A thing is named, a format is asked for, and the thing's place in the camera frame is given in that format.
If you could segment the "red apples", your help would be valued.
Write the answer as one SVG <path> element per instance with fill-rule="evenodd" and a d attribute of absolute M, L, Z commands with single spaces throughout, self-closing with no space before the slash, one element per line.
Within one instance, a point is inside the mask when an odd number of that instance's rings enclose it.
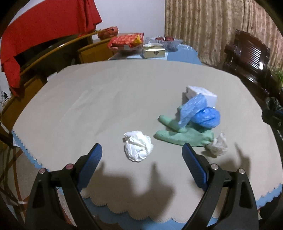
<path fill-rule="evenodd" d="M 171 41 L 174 41 L 174 37 L 172 37 L 172 36 L 165 36 L 165 37 L 159 36 L 159 37 L 156 37 L 155 40 L 171 42 Z"/>

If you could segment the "patterned beige curtain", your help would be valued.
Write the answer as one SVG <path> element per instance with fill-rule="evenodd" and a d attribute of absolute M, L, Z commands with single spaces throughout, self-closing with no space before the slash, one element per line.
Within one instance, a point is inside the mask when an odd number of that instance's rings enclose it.
<path fill-rule="evenodd" d="M 269 68 L 282 69 L 282 34 L 255 1 L 166 1 L 165 34 L 193 47 L 207 65 L 222 66 L 236 30 L 261 40 L 271 50 Z"/>

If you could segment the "glass fruit bowl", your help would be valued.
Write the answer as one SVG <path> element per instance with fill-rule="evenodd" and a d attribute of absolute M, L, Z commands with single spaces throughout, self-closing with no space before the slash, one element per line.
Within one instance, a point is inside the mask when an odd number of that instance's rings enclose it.
<path fill-rule="evenodd" d="M 183 43 L 182 39 L 176 39 L 174 38 L 174 41 L 167 42 L 167 41 L 159 41 L 155 40 L 156 37 L 146 37 L 145 43 L 151 43 L 151 44 L 161 44 L 168 52 L 175 52 L 177 51 L 177 47 Z"/>

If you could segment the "red cloth drape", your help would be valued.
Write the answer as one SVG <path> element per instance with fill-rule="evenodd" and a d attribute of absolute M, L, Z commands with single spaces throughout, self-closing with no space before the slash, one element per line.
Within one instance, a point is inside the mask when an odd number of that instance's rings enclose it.
<path fill-rule="evenodd" d="M 43 1 L 19 16 L 1 38 L 1 68 L 12 94 L 18 96 L 21 87 L 17 55 L 57 38 L 94 31 L 101 22 L 94 1 Z"/>

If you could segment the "red snack bag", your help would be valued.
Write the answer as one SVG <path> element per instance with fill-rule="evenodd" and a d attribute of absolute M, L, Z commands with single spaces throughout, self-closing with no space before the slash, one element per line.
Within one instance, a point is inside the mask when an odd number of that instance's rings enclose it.
<path fill-rule="evenodd" d="M 134 48 L 143 44 L 144 33 L 124 34 L 113 37 L 109 44 L 109 49 L 124 49 L 124 46 Z"/>

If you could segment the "beige felt table mat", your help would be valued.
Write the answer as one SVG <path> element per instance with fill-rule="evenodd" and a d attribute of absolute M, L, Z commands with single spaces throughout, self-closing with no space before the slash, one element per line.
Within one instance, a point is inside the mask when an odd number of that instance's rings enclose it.
<path fill-rule="evenodd" d="M 124 134 L 153 137 L 163 130 L 161 115 L 174 118 L 187 86 L 206 88 L 218 97 L 228 150 L 209 157 L 228 171 L 243 168 L 256 200 L 282 185 L 282 164 L 271 127 L 261 108 L 234 75 L 203 65 L 165 60 L 111 60 L 65 68 L 28 103 L 13 131 L 43 167 L 55 171 L 75 163 L 94 144 L 103 149 L 84 197 L 114 213 L 156 222 L 189 220 L 203 190 L 198 188 L 182 147 L 152 139 L 141 162 L 124 152 Z"/>

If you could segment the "blue scalloped table cloth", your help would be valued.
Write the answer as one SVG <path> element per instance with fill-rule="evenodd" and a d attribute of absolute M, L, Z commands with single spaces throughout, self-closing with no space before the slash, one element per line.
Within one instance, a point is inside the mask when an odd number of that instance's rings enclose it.
<path fill-rule="evenodd" d="M 262 208 L 267 203 L 270 203 L 275 198 L 279 197 L 282 192 L 282 183 L 276 186 L 272 191 L 267 192 L 266 195 L 262 195 L 256 200 L 257 208 Z M 103 223 L 115 224 L 117 223 L 122 229 L 182 229 L 185 223 L 178 223 L 172 219 L 158 223 L 154 222 L 150 218 L 144 220 L 135 220 L 127 212 L 121 214 L 115 214 L 107 206 L 96 206 L 92 203 L 90 198 L 85 198 L 84 202 L 89 211 L 93 215 L 98 215 Z"/>

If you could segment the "wooden side cabinet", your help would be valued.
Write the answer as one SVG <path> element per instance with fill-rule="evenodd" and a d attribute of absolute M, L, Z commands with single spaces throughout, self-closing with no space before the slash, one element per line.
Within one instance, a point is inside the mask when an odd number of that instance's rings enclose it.
<path fill-rule="evenodd" d="M 78 56 L 81 64 L 106 61 L 117 53 L 117 50 L 108 48 L 112 38 L 96 39 L 90 45 L 78 50 Z"/>

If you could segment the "green rubber glove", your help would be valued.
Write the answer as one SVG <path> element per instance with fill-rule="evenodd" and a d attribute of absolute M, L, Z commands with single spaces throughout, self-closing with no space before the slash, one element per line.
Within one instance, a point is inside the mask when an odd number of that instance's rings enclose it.
<path fill-rule="evenodd" d="M 189 122 L 184 128 L 180 128 L 177 120 L 160 115 L 158 121 L 166 127 L 166 130 L 158 130 L 154 138 L 170 144 L 183 146 L 189 143 L 192 147 L 204 147 L 214 140 L 214 133 L 195 123 Z"/>

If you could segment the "green potted plant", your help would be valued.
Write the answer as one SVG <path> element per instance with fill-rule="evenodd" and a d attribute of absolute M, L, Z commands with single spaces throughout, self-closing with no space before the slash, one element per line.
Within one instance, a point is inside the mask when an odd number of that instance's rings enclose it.
<path fill-rule="evenodd" d="M 272 68 L 271 74 L 279 81 L 279 86 L 282 87 L 283 83 L 283 71 L 280 68 Z"/>

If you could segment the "blue plastic bag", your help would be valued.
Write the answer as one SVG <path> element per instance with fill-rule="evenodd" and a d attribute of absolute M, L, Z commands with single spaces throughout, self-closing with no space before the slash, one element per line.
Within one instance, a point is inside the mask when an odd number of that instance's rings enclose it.
<path fill-rule="evenodd" d="M 201 93 L 189 99 L 179 107 L 178 126 L 184 128 L 192 122 L 206 129 L 212 129 L 220 124 L 220 113 L 207 105 L 207 100 Z"/>

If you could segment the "wooden chair backrest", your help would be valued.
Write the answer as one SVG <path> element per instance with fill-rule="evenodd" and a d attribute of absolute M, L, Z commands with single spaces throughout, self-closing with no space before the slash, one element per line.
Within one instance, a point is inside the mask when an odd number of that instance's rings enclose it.
<path fill-rule="evenodd" d="M 45 80 L 49 75 L 59 72 L 67 66 L 81 63 L 79 50 L 93 44 L 92 36 L 100 31 L 89 34 L 75 34 L 48 41 L 20 53 L 10 59 L 6 75 L 16 76 L 16 82 L 9 87 L 12 99 L 24 96 L 24 85 L 33 77 Z"/>

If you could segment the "gold tissue box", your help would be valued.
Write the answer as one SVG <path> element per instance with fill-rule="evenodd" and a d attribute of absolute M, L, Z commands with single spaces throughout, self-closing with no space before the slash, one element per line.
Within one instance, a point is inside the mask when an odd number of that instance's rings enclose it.
<path fill-rule="evenodd" d="M 166 50 L 161 45 L 145 44 L 141 53 L 143 58 L 162 58 L 166 55 Z"/>

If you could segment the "white tissue ball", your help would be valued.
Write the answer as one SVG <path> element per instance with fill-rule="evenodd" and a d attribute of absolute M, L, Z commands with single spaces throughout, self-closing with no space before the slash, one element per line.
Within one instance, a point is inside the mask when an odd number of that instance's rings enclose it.
<path fill-rule="evenodd" d="M 141 131 L 130 131 L 124 134 L 126 156 L 132 162 L 141 162 L 152 152 L 154 145 L 151 138 Z"/>

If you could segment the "blue side table cloth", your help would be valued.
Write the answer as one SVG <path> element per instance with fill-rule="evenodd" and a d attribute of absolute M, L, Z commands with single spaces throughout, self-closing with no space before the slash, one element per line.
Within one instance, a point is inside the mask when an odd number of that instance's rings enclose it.
<path fill-rule="evenodd" d="M 134 55 L 123 55 L 116 53 L 114 56 L 110 57 L 108 60 L 118 60 L 118 59 L 143 59 L 141 53 Z M 152 58 L 168 61 L 178 61 L 191 64 L 202 65 L 198 58 L 198 52 L 189 45 L 180 44 L 177 46 L 177 51 L 166 52 L 164 57 Z"/>

